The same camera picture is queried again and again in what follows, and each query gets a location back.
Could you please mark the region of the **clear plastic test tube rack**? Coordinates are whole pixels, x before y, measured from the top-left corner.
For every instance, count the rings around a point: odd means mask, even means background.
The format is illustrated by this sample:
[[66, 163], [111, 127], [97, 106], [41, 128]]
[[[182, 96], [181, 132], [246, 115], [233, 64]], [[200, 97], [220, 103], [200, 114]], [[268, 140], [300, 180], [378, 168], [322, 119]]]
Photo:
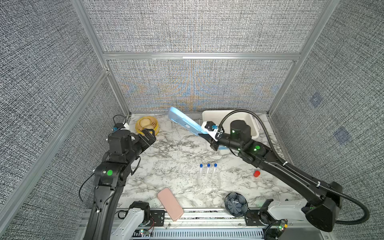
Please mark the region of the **clear plastic test tube rack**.
[[197, 186], [200, 189], [220, 189], [221, 177], [219, 173], [201, 173], [197, 174]]

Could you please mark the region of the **white plastic storage box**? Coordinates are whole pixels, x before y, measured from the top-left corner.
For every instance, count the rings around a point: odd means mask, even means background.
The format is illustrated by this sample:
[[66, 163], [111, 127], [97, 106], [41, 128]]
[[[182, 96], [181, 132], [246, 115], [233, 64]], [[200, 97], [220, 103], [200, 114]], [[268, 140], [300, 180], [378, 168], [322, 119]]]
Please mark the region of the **white plastic storage box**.
[[[215, 125], [218, 126], [220, 124], [221, 120], [227, 114], [229, 114], [232, 111], [233, 110], [210, 110], [210, 111], [204, 111], [202, 113], [203, 123], [211, 121]], [[251, 114], [243, 113], [243, 112], [233, 114], [233, 115], [229, 116], [225, 120], [225, 122], [222, 125], [222, 127], [224, 128], [224, 133], [225, 134], [230, 134], [232, 132], [231, 128], [230, 128], [230, 125], [231, 125], [231, 122], [236, 121], [236, 120], [242, 120], [248, 126], [250, 126], [250, 128], [251, 128], [251, 137], [252, 137], [253, 140], [256, 140], [259, 137], [261, 127], [258, 124], [258, 121]]]

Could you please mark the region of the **red bottle cap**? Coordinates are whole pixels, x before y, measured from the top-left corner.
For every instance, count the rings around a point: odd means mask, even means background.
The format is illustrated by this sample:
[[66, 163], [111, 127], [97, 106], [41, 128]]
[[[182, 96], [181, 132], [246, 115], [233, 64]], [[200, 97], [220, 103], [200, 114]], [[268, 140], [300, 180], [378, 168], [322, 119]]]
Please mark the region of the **red bottle cap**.
[[255, 177], [255, 178], [258, 178], [260, 175], [261, 175], [261, 172], [260, 172], [260, 171], [255, 171], [255, 172], [254, 172], [254, 177]]

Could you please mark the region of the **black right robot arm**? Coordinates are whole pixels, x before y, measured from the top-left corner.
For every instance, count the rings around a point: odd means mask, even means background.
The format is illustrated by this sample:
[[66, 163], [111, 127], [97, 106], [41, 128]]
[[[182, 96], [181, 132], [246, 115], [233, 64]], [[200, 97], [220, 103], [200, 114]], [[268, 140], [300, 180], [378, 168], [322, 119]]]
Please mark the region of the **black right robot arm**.
[[202, 130], [200, 137], [207, 140], [213, 150], [220, 146], [237, 150], [244, 162], [274, 175], [307, 200], [301, 212], [309, 223], [324, 232], [333, 230], [342, 206], [342, 199], [336, 194], [343, 190], [340, 184], [326, 183], [279, 161], [270, 147], [252, 139], [251, 127], [245, 121], [233, 121], [228, 134], [219, 132], [212, 121], [203, 122]]

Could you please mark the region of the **blue plastic box lid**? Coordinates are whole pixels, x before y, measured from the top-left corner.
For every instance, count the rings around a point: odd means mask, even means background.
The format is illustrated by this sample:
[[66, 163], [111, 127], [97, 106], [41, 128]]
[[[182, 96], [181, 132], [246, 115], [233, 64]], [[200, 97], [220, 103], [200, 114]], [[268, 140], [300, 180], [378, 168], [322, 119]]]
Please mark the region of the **blue plastic box lid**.
[[200, 134], [207, 134], [207, 132], [204, 131], [198, 123], [196, 123], [194, 120], [192, 120], [190, 117], [188, 117], [186, 114], [184, 114], [177, 108], [171, 107], [168, 112], [168, 117], [170, 120], [172, 120], [176, 124], [179, 124], [180, 126], [187, 129], [196, 136], [199, 136]]

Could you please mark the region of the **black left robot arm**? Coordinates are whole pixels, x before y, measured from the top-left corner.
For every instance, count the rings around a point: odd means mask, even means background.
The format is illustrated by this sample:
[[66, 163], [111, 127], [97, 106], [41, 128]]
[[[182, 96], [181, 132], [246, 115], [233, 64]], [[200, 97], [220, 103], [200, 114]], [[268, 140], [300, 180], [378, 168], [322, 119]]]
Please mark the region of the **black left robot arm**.
[[85, 240], [109, 240], [117, 204], [126, 185], [138, 167], [132, 169], [140, 154], [156, 141], [153, 129], [143, 129], [134, 134], [127, 129], [118, 129], [108, 136], [109, 150], [94, 172], [94, 198], [88, 221]]

